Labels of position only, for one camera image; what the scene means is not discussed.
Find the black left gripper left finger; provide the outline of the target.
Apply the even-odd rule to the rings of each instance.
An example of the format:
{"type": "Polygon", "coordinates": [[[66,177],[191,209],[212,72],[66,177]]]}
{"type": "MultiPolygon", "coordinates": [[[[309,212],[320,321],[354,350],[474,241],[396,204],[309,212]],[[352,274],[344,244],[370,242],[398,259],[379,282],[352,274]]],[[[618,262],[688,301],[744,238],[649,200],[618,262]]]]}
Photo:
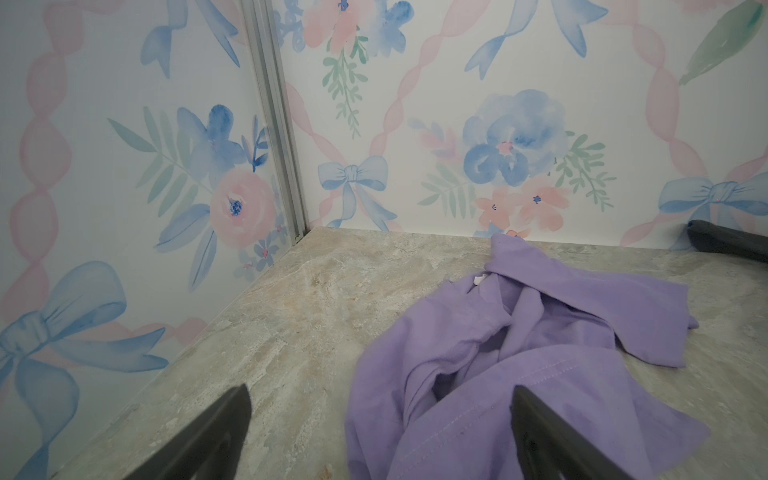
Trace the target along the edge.
{"type": "Polygon", "coordinates": [[[251,420],[247,387],[232,387],[126,480],[233,479],[251,420]]]}

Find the purple cloth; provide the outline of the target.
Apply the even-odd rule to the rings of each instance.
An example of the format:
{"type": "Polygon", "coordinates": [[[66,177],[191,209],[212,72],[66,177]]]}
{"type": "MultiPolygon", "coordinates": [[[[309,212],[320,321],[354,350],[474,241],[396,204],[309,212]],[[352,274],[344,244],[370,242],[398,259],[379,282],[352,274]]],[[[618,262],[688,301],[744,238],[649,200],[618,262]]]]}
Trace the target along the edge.
{"type": "Polygon", "coordinates": [[[529,388],[636,479],[708,427],[658,400],[625,355],[680,368],[697,321],[683,284],[589,272],[497,234],[483,272],[443,283],[360,357],[345,418],[354,479],[518,479],[513,391],[529,388]]]}

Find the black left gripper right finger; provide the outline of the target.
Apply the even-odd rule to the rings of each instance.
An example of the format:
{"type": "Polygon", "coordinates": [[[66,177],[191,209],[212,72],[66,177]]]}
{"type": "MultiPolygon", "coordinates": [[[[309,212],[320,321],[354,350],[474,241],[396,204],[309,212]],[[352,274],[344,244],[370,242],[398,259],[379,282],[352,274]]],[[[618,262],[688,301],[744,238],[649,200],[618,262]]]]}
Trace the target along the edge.
{"type": "Polygon", "coordinates": [[[517,459],[525,479],[630,477],[529,388],[514,388],[510,413],[517,459]]]}

